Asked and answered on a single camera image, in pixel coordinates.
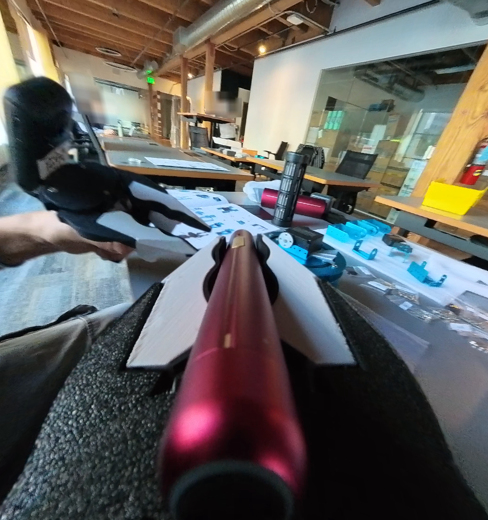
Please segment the thin wooden post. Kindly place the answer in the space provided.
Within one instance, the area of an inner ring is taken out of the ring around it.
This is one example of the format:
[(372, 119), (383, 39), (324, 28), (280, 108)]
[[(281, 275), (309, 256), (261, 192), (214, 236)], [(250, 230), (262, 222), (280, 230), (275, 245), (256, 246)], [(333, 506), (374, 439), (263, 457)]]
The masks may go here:
[(205, 43), (205, 74), (204, 74), (204, 113), (214, 115), (214, 70), (215, 70), (215, 45), (211, 40)]
[[(189, 74), (189, 62), (188, 59), (184, 56), (180, 56), (180, 72), (181, 72), (181, 102), (180, 102), (180, 113), (188, 112), (188, 97), (187, 97), (187, 87), (188, 87), (188, 74)], [(188, 134), (188, 122), (183, 118), (183, 116), (179, 116), (180, 119), (180, 148), (182, 150), (189, 149), (189, 134)]]

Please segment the black ribbed cylinder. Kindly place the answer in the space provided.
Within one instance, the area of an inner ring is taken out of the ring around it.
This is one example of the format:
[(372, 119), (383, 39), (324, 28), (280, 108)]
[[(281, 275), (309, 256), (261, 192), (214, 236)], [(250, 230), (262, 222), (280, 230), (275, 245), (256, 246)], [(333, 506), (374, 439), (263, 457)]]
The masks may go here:
[(272, 220), (272, 224), (279, 228), (286, 228), (292, 223), (307, 164), (308, 156), (305, 154), (286, 154)]

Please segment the blue metal brackets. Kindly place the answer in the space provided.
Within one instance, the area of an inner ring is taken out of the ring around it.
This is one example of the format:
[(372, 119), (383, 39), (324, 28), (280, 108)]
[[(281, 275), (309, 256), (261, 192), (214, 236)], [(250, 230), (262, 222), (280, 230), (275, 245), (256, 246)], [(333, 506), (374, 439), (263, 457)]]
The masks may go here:
[[(387, 276), (397, 282), (403, 283), (410, 288), (416, 289), (423, 295), (440, 303), (445, 302), (448, 297), (457, 297), (468, 291), (488, 298), (488, 271), (471, 266), (461, 261), (445, 256), (442, 253), (431, 250), (424, 246), (410, 243), (413, 248), (410, 256), (405, 259), (401, 253), (390, 254), (390, 248), (382, 242), (380, 236), (366, 236), (363, 242), (364, 250), (378, 249), (374, 261), (365, 261), (352, 253), (354, 241), (346, 243), (332, 238), (326, 238), (325, 243), (339, 250), (350, 259), (350, 265), (365, 265), (372, 272)], [(447, 280), (440, 288), (431, 288), (409, 275), (407, 268), (412, 261), (422, 263), (427, 261), (430, 276), (437, 280), (442, 275), (447, 275)]]

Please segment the yellow plastic bin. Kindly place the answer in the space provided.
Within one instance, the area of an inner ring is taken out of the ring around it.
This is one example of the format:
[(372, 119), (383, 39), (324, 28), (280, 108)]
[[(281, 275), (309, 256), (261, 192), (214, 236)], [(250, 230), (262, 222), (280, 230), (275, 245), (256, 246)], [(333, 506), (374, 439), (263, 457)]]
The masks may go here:
[(442, 179), (438, 179), (430, 183), (424, 195), (422, 205), (434, 210), (463, 216), (479, 203), (487, 191), (488, 187), (479, 190), (461, 185), (447, 184)]

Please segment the tall standing desk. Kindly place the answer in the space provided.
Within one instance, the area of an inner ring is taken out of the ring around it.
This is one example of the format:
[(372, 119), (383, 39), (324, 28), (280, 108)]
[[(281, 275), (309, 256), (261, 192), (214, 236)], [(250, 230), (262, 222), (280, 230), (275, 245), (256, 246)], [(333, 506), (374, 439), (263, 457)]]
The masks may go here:
[(200, 127), (203, 123), (209, 123), (210, 127), (208, 129), (208, 145), (205, 147), (211, 148), (214, 144), (213, 133), (214, 127), (221, 124), (232, 124), (236, 125), (235, 118), (223, 118), (221, 116), (216, 116), (212, 114), (203, 114), (197, 112), (177, 112), (177, 115), (180, 117), (181, 121), (186, 121), (188, 123), (192, 123), (195, 127)]

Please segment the person's trouser leg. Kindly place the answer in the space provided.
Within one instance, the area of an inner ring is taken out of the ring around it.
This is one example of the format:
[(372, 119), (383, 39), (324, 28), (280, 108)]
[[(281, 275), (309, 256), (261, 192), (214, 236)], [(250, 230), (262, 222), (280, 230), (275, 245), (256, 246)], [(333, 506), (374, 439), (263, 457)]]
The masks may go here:
[(160, 519), (141, 300), (0, 341), (0, 519)]

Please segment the grey desk with paper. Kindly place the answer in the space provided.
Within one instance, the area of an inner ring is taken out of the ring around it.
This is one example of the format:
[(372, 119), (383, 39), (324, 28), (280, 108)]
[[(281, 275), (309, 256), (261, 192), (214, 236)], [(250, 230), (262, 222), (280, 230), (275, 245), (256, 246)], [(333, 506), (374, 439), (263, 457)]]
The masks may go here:
[[(158, 183), (167, 185), (187, 188), (212, 187), (223, 191), (234, 191), (236, 183), (247, 183), (255, 179), (251, 173), (214, 159), (210, 155), (172, 148), (154, 141), (104, 136), (100, 138), (100, 145), (109, 166), (149, 177)], [(229, 172), (160, 168), (147, 162), (144, 157), (204, 161), (223, 166)]]

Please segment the person's left forearm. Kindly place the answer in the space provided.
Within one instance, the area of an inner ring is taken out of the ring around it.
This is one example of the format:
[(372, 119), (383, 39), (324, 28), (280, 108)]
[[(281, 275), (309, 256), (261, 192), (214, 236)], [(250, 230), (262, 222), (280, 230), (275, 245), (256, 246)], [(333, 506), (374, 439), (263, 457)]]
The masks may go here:
[(0, 269), (60, 252), (73, 230), (51, 211), (0, 217)]

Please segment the red fire extinguisher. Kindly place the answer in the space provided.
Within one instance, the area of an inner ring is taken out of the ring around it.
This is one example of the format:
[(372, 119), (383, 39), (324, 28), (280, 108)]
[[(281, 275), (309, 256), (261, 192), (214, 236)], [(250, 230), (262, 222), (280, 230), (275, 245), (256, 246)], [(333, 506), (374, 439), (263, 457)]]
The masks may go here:
[(475, 185), (480, 178), (485, 166), (488, 163), (488, 138), (482, 140), (472, 158), (468, 161), (462, 176), (459, 180), (460, 184), (465, 186)]

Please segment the red electric screwdriver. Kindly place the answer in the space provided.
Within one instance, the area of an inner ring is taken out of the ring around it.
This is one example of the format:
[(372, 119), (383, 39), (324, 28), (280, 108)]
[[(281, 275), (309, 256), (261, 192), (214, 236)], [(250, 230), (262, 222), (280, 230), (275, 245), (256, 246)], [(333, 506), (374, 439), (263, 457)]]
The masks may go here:
[(158, 452), (173, 519), (292, 519), (307, 474), (255, 240), (222, 256)]

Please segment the person's left hand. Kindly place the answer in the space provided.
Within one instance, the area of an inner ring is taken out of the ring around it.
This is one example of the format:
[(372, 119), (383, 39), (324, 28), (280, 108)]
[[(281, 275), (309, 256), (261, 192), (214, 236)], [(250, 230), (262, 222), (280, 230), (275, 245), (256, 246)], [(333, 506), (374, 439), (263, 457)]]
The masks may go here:
[(49, 212), (49, 215), (45, 236), (57, 252), (74, 255), (93, 253), (112, 262), (119, 262), (133, 252), (133, 248), (118, 242), (88, 240), (79, 235), (71, 226), (61, 222), (55, 212)]

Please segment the silver ventilation duct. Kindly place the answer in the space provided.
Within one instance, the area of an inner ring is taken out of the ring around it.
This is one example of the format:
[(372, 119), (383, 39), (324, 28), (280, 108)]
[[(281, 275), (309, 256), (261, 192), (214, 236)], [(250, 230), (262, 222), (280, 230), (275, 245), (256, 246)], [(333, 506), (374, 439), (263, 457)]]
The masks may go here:
[(195, 22), (175, 31), (170, 55), (151, 75), (166, 75), (180, 66), (182, 58), (191, 61), (205, 55), (210, 47), (223, 45), (298, 3), (300, 1), (220, 1)]

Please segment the white printed paper sheet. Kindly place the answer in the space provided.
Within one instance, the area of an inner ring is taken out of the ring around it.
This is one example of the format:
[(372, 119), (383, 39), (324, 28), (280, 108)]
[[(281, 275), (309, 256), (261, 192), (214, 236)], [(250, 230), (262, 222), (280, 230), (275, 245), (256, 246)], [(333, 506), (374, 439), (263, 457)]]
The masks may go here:
[(196, 170), (196, 171), (218, 171), (229, 172), (229, 170), (218, 164), (204, 161), (177, 160), (168, 158), (144, 157), (144, 159), (154, 166), (173, 170)]

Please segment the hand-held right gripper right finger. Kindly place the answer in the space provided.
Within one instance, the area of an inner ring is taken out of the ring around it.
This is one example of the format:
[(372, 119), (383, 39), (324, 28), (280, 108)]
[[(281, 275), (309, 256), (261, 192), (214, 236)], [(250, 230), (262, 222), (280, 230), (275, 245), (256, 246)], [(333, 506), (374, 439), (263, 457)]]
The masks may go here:
[(321, 281), (272, 239), (255, 244), (280, 339), (316, 365), (356, 365)]

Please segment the glass partition wall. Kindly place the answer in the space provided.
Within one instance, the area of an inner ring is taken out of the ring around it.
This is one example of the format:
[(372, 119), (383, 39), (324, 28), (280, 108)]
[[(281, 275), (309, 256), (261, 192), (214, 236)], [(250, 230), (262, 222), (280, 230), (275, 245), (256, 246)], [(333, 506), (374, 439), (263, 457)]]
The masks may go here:
[(321, 71), (304, 144), (323, 148), (327, 170), (348, 150), (377, 156), (360, 212), (395, 218), (375, 197), (411, 194), (486, 46)]

